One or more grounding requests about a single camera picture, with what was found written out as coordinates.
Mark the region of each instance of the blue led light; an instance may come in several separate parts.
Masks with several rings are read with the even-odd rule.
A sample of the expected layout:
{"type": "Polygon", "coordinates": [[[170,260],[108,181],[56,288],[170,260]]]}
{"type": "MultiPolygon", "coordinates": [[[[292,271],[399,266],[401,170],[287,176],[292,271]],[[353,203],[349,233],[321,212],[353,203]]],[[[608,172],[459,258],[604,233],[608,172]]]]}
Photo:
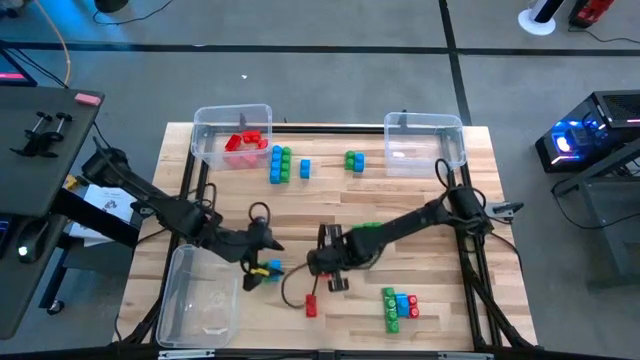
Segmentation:
{"type": "Polygon", "coordinates": [[[556,145],[558,145],[558,149],[562,152],[571,151],[571,146],[569,146],[569,143],[564,136],[560,136],[556,139],[556,145]]]}

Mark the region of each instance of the butcher block tabletop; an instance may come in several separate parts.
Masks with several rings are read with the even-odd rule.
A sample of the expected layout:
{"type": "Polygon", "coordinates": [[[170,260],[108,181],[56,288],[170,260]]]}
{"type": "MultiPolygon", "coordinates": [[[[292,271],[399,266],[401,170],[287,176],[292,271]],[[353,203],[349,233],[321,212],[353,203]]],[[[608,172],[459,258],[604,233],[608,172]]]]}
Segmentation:
{"type": "MultiPolygon", "coordinates": [[[[444,191],[435,178],[387,177],[382,134],[287,133],[286,124],[279,126],[285,129],[273,134],[273,143],[288,146],[293,153],[289,184],[270,184],[265,168],[209,171],[207,182],[217,186],[216,211],[224,216],[225,227],[246,229],[249,206],[256,201],[269,205],[273,235],[286,250],[262,251],[260,260],[281,259],[285,272],[303,264],[307,251],[316,247],[319,224],[342,224],[347,231],[354,224],[386,222],[423,206],[444,191]],[[361,175],[344,170],[347,150],[366,155],[366,168],[361,175]],[[308,180],[299,177],[303,158],[311,160],[308,180]]],[[[179,193],[192,127],[191,123],[167,125],[153,184],[170,195],[179,193]]],[[[503,201],[488,128],[465,127],[464,139],[473,186],[489,202],[503,201]]],[[[196,161],[191,189],[197,184],[199,163],[196,161]]],[[[211,195],[207,189],[205,197],[211,195]]],[[[496,234],[513,243],[510,226],[494,226],[496,234]]],[[[147,219],[140,237],[160,229],[155,219],[147,219]]],[[[133,331],[158,298],[170,237],[169,232],[164,232],[135,249],[118,317],[123,337],[133,331]]],[[[491,235],[486,236],[484,248],[496,303],[520,334],[536,343],[518,257],[491,235]]],[[[424,229],[389,244],[371,270],[343,274],[349,278],[348,291],[330,293],[326,280],[320,280],[316,318],[307,318],[304,309],[285,305],[279,283],[262,284],[252,292],[240,290],[237,332],[227,347],[473,350],[452,228],[424,229]],[[384,287],[418,297],[420,318],[401,318],[398,334],[387,334],[385,330],[381,295],[384,287]]],[[[305,269],[292,275],[286,283],[288,300],[303,304],[313,279],[305,269]]],[[[489,339],[484,306],[478,297],[476,301],[483,335],[489,339]]]]}

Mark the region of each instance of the clear plastic bin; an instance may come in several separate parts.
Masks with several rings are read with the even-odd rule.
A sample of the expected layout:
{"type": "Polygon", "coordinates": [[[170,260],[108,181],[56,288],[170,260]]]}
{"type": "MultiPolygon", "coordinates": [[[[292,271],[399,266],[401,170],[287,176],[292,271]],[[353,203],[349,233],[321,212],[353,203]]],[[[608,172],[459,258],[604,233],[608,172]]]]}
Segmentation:
{"type": "Polygon", "coordinates": [[[389,113],[384,146],[388,176],[432,177],[439,158],[452,168],[467,161],[462,122],[453,115],[389,113]]]}
{"type": "Polygon", "coordinates": [[[203,107],[193,118],[191,153],[209,164],[212,170],[253,169],[269,164],[271,151],[271,108],[265,104],[203,107]],[[232,135],[259,130],[268,146],[242,142],[237,151],[225,150],[232,135]]]}
{"type": "Polygon", "coordinates": [[[209,250],[179,246],[162,298],[158,344],[167,348],[221,348],[236,331],[237,264],[209,250]]]}

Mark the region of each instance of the gray floor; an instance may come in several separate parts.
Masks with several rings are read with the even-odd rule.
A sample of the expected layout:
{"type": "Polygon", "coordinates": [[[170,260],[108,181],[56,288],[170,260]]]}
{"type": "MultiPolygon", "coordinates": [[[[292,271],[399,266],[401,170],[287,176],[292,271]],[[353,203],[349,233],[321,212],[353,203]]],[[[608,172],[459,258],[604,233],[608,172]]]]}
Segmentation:
{"type": "MultiPolygon", "coordinates": [[[[437,0],[176,1],[148,21],[120,27],[91,23],[87,3],[45,2],[70,42],[445,46],[437,0]]],[[[136,2],[114,19],[162,3],[136,2]]],[[[534,38],[516,23],[526,0],[448,3],[459,47],[640,49],[567,33],[567,7],[556,17],[556,33],[534,38]]],[[[632,18],[639,11],[640,2],[618,0],[592,30],[605,38],[639,37],[632,18]]],[[[0,21],[0,33],[5,40],[55,42],[31,8],[22,19],[0,21]]],[[[28,53],[63,75],[61,52],[28,53]]],[[[290,122],[380,123],[385,113],[401,109],[458,114],[446,55],[78,51],[71,56],[72,87],[107,94],[100,126],[147,179],[165,124],[191,121],[201,106],[264,102],[273,107],[276,121],[290,122]]],[[[598,238],[561,218],[548,190],[562,176],[545,175],[532,149],[535,139],[591,91],[640,87],[637,64],[635,57],[461,57],[473,123],[491,130],[505,195],[526,204],[514,225],[515,238],[536,332],[540,344],[552,350],[629,358],[640,353],[640,288],[587,289],[585,282],[602,265],[598,238]]],[[[73,170],[92,152],[85,144],[73,170]]],[[[0,353],[106,344],[124,283],[121,277],[71,274],[60,294],[68,308],[50,318],[32,304],[18,335],[0,342],[0,353]]]]}

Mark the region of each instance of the pink eraser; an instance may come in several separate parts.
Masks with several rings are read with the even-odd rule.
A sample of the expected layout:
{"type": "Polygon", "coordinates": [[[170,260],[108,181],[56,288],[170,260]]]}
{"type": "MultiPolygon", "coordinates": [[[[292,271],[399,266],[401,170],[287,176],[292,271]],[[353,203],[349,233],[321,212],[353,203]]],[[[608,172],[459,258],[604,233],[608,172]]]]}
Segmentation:
{"type": "Polygon", "coordinates": [[[81,104],[93,105],[93,106],[98,106],[102,102],[102,100],[100,100],[100,98],[97,96],[87,95],[82,93],[78,93],[78,95],[76,95],[76,101],[81,104]]]}

